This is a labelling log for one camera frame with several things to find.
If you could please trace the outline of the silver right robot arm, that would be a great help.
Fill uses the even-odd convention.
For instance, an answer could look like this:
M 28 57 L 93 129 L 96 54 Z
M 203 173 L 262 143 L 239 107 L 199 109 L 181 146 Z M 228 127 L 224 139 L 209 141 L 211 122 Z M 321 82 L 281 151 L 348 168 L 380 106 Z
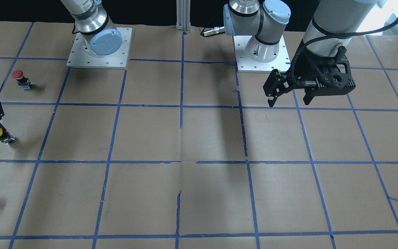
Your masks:
M 125 69 L 130 45 L 126 36 L 131 31 L 117 29 L 100 0 L 63 0 L 63 5 L 75 20 L 73 34 L 77 34 L 68 66 Z M 0 142 L 9 144 L 15 139 L 2 125 L 4 116 L 0 102 Z

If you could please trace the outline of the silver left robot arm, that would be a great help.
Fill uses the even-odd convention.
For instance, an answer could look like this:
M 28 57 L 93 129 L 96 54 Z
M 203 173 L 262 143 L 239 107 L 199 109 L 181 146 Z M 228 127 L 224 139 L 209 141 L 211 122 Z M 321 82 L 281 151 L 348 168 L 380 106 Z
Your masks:
M 376 30 L 357 30 L 376 4 L 375 0 L 321 0 L 305 35 L 292 58 L 290 68 L 274 69 L 263 85 L 268 105 L 294 89 L 304 89 L 309 105 L 316 96 L 346 95 L 356 88 L 346 57 L 347 44 L 354 36 L 389 30 L 398 17 Z

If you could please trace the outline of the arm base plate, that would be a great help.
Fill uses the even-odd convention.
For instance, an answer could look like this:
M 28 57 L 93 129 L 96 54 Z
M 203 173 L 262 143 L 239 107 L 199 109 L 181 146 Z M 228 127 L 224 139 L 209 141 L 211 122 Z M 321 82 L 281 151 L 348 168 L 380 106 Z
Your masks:
M 291 65 L 284 37 L 275 45 L 261 44 L 251 35 L 233 37 L 237 69 L 242 73 L 287 71 Z
M 125 70 L 129 58 L 131 27 L 106 29 L 87 40 L 77 34 L 66 66 L 69 68 Z

